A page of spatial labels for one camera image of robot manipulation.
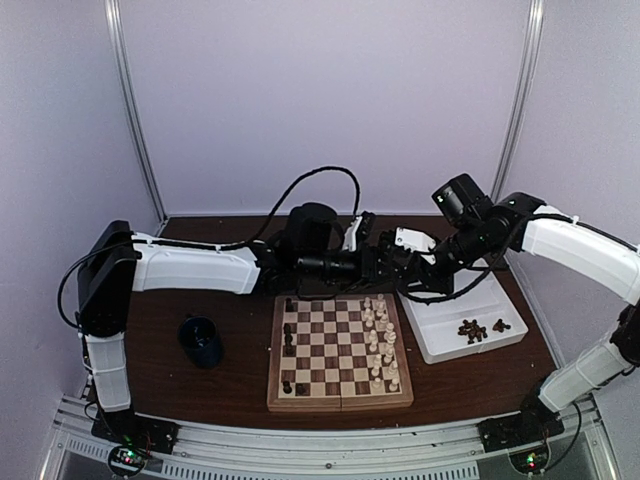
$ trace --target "wooden chessboard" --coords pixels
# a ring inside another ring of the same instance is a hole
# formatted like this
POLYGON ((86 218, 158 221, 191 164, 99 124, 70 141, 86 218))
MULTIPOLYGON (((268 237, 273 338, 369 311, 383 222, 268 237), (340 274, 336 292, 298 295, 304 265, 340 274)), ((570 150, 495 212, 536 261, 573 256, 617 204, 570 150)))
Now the wooden chessboard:
POLYGON ((300 301, 278 297, 271 334, 271 360, 267 406, 272 412, 339 412, 408 407, 413 403, 409 366, 393 295, 371 302, 384 302, 389 322, 396 332, 394 360, 397 373, 389 373, 384 360, 381 383, 372 375, 376 354, 386 352, 386 328, 378 316, 367 328, 363 319, 365 295, 344 295, 329 301, 300 301), (287 354, 284 325, 291 328, 292 348, 287 354), (370 351, 369 332, 378 335, 378 350, 370 351), (392 378, 400 380, 392 391, 392 378), (285 393, 283 382, 292 391, 285 393))

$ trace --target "white tray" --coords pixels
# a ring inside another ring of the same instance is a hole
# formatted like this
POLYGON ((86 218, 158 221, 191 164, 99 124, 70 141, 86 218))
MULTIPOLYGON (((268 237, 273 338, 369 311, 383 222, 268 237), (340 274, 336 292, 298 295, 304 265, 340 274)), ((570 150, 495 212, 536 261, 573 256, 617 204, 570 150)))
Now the white tray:
MULTIPOLYGON (((486 263, 477 262, 476 266, 486 266, 486 263)), ((456 273, 455 290, 467 286, 478 275, 479 272, 468 270, 456 273)), ((440 296, 428 293, 416 295, 424 298, 440 296)), ((521 341, 529 331, 493 274, 466 295, 448 302, 425 305, 412 302, 402 295, 400 300, 426 363, 444 362, 512 345, 521 341), (494 332, 493 326, 499 318, 511 325, 511 329, 503 333, 494 332), (478 325, 487 327, 488 338, 469 345, 467 336, 458 335, 458 327, 462 326, 464 319, 475 319, 478 325)))

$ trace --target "vertical metal post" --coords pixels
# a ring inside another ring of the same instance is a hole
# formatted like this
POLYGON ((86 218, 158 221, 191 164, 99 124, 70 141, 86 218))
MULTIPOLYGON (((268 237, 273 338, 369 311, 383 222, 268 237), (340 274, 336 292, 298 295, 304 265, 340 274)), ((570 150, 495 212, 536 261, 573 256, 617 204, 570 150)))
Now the vertical metal post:
POLYGON ((120 20, 120 2, 119 0, 105 0, 105 10, 107 14, 107 25, 109 27, 109 35, 116 57, 118 73, 120 76, 120 86, 124 95, 125 107, 127 112, 127 120, 131 136, 136 149, 138 162, 142 170, 144 182, 151 197, 153 207, 160 222, 167 219, 167 214, 162 204, 162 198, 158 190, 158 184, 153 174, 153 168, 149 160, 149 153, 142 134, 142 125, 136 106, 135 96, 133 94, 133 83, 131 82, 131 74, 129 71, 129 61, 127 60, 127 51, 124 42, 124 33, 122 30, 122 22, 120 20))
POLYGON ((511 167, 518 137, 522 128, 524 109, 527 98, 529 97, 529 90, 538 61, 538 51, 542 37, 543 12, 544 0, 531 0, 529 23, 527 24, 527 32, 524 39, 524 49, 522 51, 522 63, 520 65, 520 76, 516 87, 516 95, 513 100, 507 135, 502 146, 498 171, 496 172, 493 188, 491 189, 491 199, 493 201, 499 200, 502 195, 502 189, 509 174, 509 168, 511 167))

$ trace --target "white wall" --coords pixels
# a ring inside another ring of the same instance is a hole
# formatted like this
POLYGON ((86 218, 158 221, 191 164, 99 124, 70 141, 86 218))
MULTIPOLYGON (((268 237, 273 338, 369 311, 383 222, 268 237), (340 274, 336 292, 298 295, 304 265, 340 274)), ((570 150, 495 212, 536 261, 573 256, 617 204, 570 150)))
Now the white wall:
MULTIPOLYGON (((640 3, 547 2, 540 58, 504 193, 522 190, 640 243, 640 3)), ((566 361, 623 303, 542 259, 517 256, 566 361)), ((640 472, 640 375, 597 399, 625 479, 640 472)))
POLYGON ((7 0, 0 17, 0 476, 28 479, 60 396, 85 378, 55 310, 61 275, 112 219, 157 224, 102 1, 7 0))
MULTIPOLYGON (((529 2, 137 0, 122 19, 170 214, 264 213, 299 174, 352 168, 363 206, 434 213, 462 171, 491 188, 529 2)), ((350 211, 348 178, 299 187, 350 211)))

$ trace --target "table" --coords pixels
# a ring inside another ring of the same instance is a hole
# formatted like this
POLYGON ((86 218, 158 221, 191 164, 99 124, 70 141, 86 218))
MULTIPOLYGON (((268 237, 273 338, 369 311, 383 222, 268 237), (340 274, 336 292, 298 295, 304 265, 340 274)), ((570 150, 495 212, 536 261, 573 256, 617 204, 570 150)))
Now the table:
MULTIPOLYGON (((253 234, 264 217, 173 218, 163 236, 232 242, 253 234)), ((284 226, 276 217, 265 238, 284 226)), ((378 217, 372 233, 397 226, 444 238, 441 217, 378 217)), ((369 429, 452 422, 517 410, 526 393, 555 369, 540 329, 510 272, 496 276, 529 327, 516 345, 427 365, 398 301, 415 401, 411 407, 362 413, 271 413, 266 394, 273 297, 197 290, 133 294, 126 351, 133 403, 140 413, 234 427, 269 429, 369 429), (214 319, 226 349, 213 370, 195 368, 176 332, 190 315, 214 319)))

